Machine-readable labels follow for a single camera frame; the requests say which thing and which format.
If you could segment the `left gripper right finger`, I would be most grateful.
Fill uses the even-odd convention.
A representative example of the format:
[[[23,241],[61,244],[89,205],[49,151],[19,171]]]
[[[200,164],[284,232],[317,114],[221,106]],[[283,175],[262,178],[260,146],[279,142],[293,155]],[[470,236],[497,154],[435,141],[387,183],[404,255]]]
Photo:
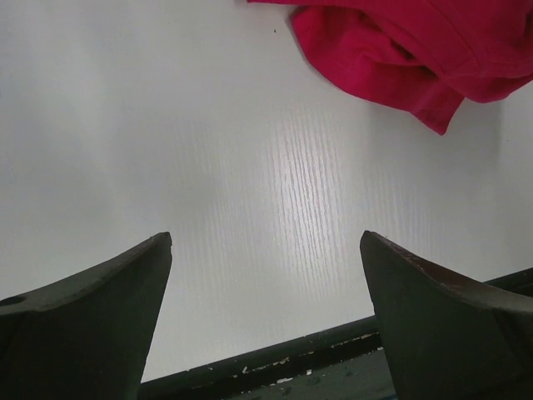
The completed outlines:
[[[532,298],[427,261],[376,232],[360,241],[400,399],[530,399]]]

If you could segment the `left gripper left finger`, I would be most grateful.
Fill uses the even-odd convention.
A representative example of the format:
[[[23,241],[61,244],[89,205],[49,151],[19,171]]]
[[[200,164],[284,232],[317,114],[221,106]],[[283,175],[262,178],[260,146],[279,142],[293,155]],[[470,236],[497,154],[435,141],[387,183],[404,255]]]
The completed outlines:
[[[135,399],[172,265],[161,232],[1,301],[3,399]]]

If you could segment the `pink t shirt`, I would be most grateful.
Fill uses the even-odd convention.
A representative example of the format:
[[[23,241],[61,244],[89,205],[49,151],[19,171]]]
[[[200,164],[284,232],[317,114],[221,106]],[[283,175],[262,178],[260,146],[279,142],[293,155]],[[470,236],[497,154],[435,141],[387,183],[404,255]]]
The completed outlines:
[[[491,103],[532,79],[529,1],[296,1],[308,63],[357,98],[444,134],[465,100]]]

